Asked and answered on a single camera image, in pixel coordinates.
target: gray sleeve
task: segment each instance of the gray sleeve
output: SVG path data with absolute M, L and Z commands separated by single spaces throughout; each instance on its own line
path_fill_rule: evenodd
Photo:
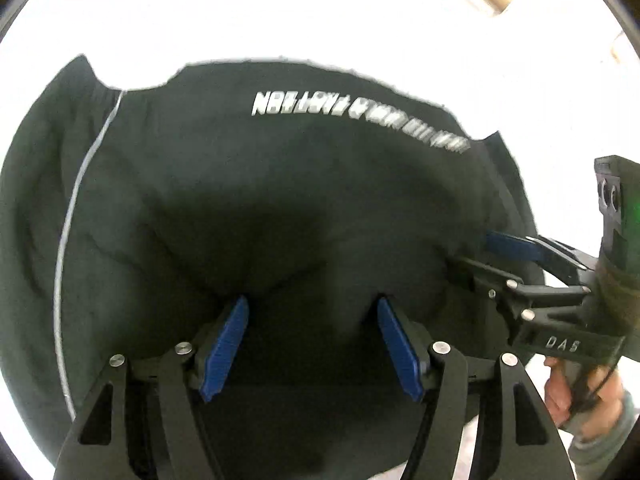
M 588 442 L 574 437 L 569 446 L 569 458 L 575 464 L 579 480 L 596 480 L 604 473 L 625 443 L 635 421 L 633 399 L 625 390 L 622 414 L 609 433 Z

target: white piping stripe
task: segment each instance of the white piping stripe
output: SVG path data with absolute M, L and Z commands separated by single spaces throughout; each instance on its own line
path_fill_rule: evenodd
M 71 192 L 71 200 L 69 200 L 69 206 L 66 210 L 65 223 L 62 227 L 62 233 L 60 234 L 60 243 L 58 245 L 58 257 L 56 259 L 56 277 L 53 285 L 53 337 L 56 343 L 56 361 L 58 362 L 60 386 L 62 387 L 62 393 L 65 396 L 66 409 L 71 416 L 71 420 L 74 420 L 76 418 L 76 409 L 74 407 L 73 399 L 71 398 L 71 390 L 69 389 L 69 382 L 66 376 L 65 356 L 62 351 L 62 270 L 65 264 L 66 243 L 69 240 L 69 229 L 71 229 L 71 220 L 74 216 L 74 209 L 76 208 L 76 200 L 78 199 L 78 190 L 80 189 L 82 178 L 84 177 L 84 174 L 86 173 L 86 170 L 89 167 L 92 158 L 94 158 L 95 152 L 97 152 L 98 148 L 100 148 L 102 140 L 104 139 L 104 134 L 107 132 L 109 125 L 113 122 L 116 114 L 118 113 L 120 101 L 122 100 L 122 96 L 124 94 L 126 94 L 126 91 L 123 90 L 120 92 L 120 95 L 118 95 L 116 105 L 109 113 L 107 120 L 104 121 L 102 129 L 100 130 L 100 134 L 98 134 L 98 136 L 94 140 L 94 143 L 89 148 L 89 151 L 86 152 L 86 155 L 82 160 L 80 170 L 78 171 L 78 175 L 76 176 L 73 191 Z

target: finger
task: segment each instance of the finger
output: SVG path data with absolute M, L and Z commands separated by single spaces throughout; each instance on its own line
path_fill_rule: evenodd
M 600 401 L 593 409 L 591 416 L 582 425 L 582 437 L 585 440 L 591 440 L 609 433 L 620 418 L 622 409 L 621 400 L 614 400 L 613 402 Z
M 605 379 L 609 369 L 604 366 L 596 368 L 588 377 L 587 385 L 591 391 L 595 390 L 600 383 Z M 617 370 L 615 370 L 611 377 L 607 380 L 603 387 L 598 391 L 597 395 L 604 402 L 613 402 L 614 400 L 620 400 L 624 396 L 625 389 L 622 385 L 622 378 Z
M 556 402 L 561 410 L 568 410 L 571 406 L 571 390 L 561 366 L 551 368 L 549 380 L 545 384 L 545 393 Z
M 543 363 L 545 366 L 554 367 L 559 364 L 560 359 L 557 357 L 545 357 L 545 362 Z
M 556 427 L 560 426 L 569 418 L 568 410 L 562 410 L 549 396 L 545 396 L 545 406 L 548 409 L 548 412 L 551 415 L 551 419 L 553 420 Z

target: white backdrop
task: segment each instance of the white backdrop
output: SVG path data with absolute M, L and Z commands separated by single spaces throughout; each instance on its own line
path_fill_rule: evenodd
M 80 53 L 127 89 L 190 62 L 308 59 L 443 104 L 475 138 L 500 130 L 541 234 L 597 254 L 593 159 L 640 161 L 640 62 L 614 61 L 619 32 L 601 0 L 516 0 L 494 18 L 468 0 L 30 0 L 0 43 L 0 157 Z M 531 368 L 542 385 L 540 362 Z M 622 369 L 639 388 L 632 365 Z M 51 478 L 1 381 L 0 406 L 7 442 L 36 480 Z

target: handle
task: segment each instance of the handle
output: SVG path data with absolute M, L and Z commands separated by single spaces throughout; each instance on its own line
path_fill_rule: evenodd
M 571 406 L 569 419 L 559 427 L 560 430 L 571 433 L 572 435 L 580 434 L 582 425 L 588 420 L 590 411 L 596 407 L 598 398 L 594 397 L 584 401 L 589 397 L 590 390 L 588 385 L 588 377 L 593 367 L 585 366 L 581 363 L 573 361 L 564 361 L 564 376 L 569 387 L 571 388 Z

